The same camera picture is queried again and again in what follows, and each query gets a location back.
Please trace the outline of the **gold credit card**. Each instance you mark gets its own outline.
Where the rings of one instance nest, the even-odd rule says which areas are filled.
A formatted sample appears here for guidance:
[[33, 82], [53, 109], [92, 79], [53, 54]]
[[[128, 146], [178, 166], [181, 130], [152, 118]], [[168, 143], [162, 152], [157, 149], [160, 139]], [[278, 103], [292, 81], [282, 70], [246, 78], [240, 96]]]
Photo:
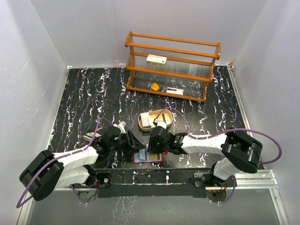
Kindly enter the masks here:
[[163, 160], [163, 154], [150, 154], [151, 162], [160, 162]]

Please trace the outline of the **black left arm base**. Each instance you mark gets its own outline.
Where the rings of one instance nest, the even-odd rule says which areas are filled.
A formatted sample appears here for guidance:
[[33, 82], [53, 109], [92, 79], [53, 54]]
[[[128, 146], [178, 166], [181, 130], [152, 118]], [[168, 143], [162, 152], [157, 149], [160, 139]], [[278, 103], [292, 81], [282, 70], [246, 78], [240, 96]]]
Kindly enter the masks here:
[[[73, 190], [80, 203], [87, 207], [92, 198], [96, 199], [98, 197], [101, 188], [109, 188], [111, 186], [111, 175], [108, 173], [98, 173], [90, 165], [81, 166], [77, 170], [84, 177], [78, 182], [70, 184], [69, 187]], [[84, 199], [81, 197], [80, 191], [75, 188], [77, 184], [85, 188], [95, 188], [95, 193], [88, 199]]]

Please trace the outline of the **red card holder wallet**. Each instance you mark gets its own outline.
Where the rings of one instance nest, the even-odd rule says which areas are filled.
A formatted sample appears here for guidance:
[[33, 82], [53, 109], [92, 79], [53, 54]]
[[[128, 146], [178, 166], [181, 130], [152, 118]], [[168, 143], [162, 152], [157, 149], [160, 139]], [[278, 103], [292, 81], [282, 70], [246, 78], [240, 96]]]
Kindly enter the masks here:
[[154, 163], [154, 162], [163, 162], [165, 153], [154, 154], [147, 151], [148, 144], [144, 149], [139, 150], [133, 154], [133, 163]]

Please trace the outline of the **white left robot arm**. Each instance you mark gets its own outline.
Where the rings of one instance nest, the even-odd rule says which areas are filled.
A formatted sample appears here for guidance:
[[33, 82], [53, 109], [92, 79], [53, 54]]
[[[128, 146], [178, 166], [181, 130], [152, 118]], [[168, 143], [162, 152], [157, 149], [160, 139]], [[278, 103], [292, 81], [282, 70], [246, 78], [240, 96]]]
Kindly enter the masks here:
[[92, 165], [107, 159], [112, 151], [131, 156], [145, 148], [130, 130], [116, 126], [108, 127], [101, 135], [89, 131], [85, 138], [91, 144], [81, 149], [65, 153], [40, 152], [21, 173], [19, 180], [34, 200], [41, 201], [64, 186], [96, 186], [99, 182]]

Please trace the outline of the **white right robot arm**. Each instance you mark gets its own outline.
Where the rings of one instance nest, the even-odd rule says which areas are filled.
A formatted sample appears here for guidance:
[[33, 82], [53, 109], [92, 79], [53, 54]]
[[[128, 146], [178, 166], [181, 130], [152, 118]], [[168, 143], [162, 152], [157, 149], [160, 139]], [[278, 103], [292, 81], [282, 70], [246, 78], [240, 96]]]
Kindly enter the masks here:
[[220, 186], [240, 172], [256, 173], [263, 145], [242, 131], [232, 131], [210, 137], [187, 133], [172, 134], [163, 127], [150, 132], [147, 151], [153, 154], [170, 152], [174, 155], [209, 153], [223, 156], [209, 171], [195, 181], [205, 186]]

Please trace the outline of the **beige oval card tray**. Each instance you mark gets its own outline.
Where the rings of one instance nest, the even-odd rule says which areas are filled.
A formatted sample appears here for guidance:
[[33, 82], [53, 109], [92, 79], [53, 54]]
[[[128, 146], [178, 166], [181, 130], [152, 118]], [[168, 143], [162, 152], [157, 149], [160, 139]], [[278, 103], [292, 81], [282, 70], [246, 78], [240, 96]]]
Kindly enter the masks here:
[[149, 115], [150, 115], [150, 118], [152, 120], [152, 126], [150, 128], [142, 128], [141, 117], [139, 115], [138, 116], [138, 125], [139, 125], [139, 128], [142, 131], [144, 131], [144, 132], [150, 132], [151, 130], [153, 130], [156, 127], [153, 122], [154, 122], [154, 119], [156, 119], [158, 115], [159, 115], [158, 119], [159, 120], [163, 120], [164, 122], [166, 122], [167, 128], [170, 127], [172, 125], [172, 123], [173, 123], [173, 115], [172, 115], [172, 113], [169, 110], [166, 109], [166, 110], [164, 110], [160, 114], [161, 111], [162, 110], [160, 109], [160, 110], [148, 112]]

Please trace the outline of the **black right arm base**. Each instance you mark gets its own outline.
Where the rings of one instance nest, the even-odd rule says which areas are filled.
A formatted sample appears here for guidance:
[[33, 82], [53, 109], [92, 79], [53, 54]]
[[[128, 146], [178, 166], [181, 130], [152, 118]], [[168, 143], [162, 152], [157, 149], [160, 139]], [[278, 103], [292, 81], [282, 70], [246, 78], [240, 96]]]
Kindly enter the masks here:
[[[209, 194], [211, 195], [209, 203], [215, 203], [217, 205], [221, 205], [229, 201], [232, 198], [237, 185], [234, 174], [230, 173], [226, 178], [219, 176], [217, 169], [221, 162], [222, 161], [217, 161], [214, 163], [209, 173], [203, 173], [201, 176], [196, 176], [196, 173], [194, 173], [193, 177], [188, 179], [188, 182], [196, 188], [217, 187], [218, 190], [209, 190]], [[228, 178], [233, 180], [233, 188], [229, 197], [226, 197]]]

